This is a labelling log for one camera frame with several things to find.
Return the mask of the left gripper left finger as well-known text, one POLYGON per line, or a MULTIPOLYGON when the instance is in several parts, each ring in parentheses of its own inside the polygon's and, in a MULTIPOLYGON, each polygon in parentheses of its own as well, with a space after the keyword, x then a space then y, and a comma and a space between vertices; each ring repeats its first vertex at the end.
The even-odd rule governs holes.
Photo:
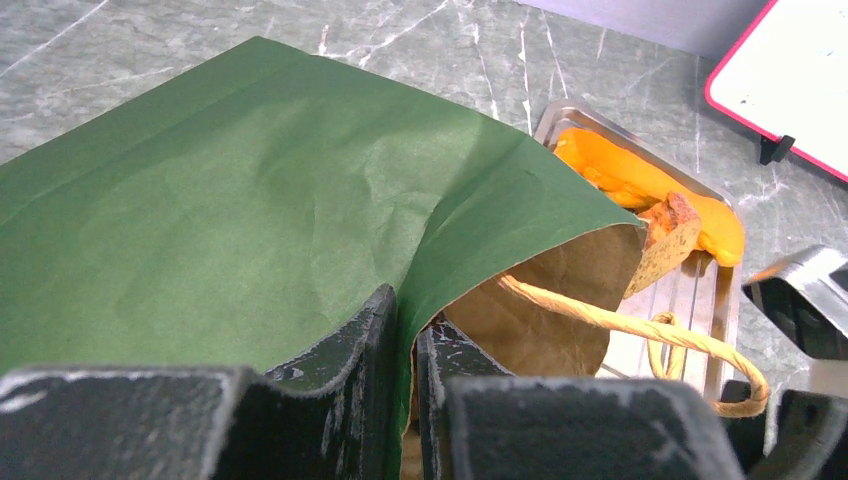
POLYGON ((5 479, 380 479, 397 307, 378 287, 293 359, 248 367, 59 367, 1 380, 5 479))

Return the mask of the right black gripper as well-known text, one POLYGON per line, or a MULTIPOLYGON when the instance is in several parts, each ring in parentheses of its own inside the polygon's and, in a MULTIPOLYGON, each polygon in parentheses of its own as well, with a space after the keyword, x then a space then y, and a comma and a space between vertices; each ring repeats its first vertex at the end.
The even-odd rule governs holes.
POLYGON ((847 359, 847 256, 813 245, 754 275, 745 296, 816 360, 847 359))

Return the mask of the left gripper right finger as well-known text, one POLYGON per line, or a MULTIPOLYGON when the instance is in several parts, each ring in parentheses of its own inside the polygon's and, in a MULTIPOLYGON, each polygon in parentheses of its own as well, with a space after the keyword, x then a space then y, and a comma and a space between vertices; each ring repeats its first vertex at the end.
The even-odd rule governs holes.
POLYGON ((450 322, 416 341, 428 479, 740 479, 688 385, 515 377, 450 322))

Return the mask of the brown bread slice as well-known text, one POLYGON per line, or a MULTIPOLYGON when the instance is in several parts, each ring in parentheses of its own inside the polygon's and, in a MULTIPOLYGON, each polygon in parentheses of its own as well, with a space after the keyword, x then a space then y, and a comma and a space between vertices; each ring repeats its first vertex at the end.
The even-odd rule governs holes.
POLYGON ((701 218, 687 197, 671 192, 665 200, 637 214, 647 223, 647 237, 639 265, 624 298, 645 290, 676 269, 694 250, 701 218))

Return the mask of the green paper bag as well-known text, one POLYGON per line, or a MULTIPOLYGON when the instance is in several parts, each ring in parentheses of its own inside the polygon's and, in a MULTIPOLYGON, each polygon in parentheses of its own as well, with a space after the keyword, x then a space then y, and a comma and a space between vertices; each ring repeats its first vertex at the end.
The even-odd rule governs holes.
POLYGON ((28 368, 248 367, 338 330, 382 285, 397 327, 380 479, 425 477, 416 341, 450 322, 515 377, 594 379, 610 337, 720 417, 761 372, 667 314, 618 312, 647 223, 529 135, 252 38, 1 168, 1 380, 28 368), (688 351, 734 369, 717 400, 688 351))

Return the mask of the braided fake bread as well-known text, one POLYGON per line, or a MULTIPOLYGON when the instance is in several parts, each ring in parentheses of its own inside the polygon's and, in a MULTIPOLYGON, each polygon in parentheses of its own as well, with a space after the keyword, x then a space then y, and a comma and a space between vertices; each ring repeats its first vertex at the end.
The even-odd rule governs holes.
POLYGON ((564 130, 554 154, 626 209, 647 209, 669 193, 685 196, 702 221, 697 248, 711 254, 722 267, 740 263, 745 231, 725 203, 695 193, 658 167, 589 130, 564 130))

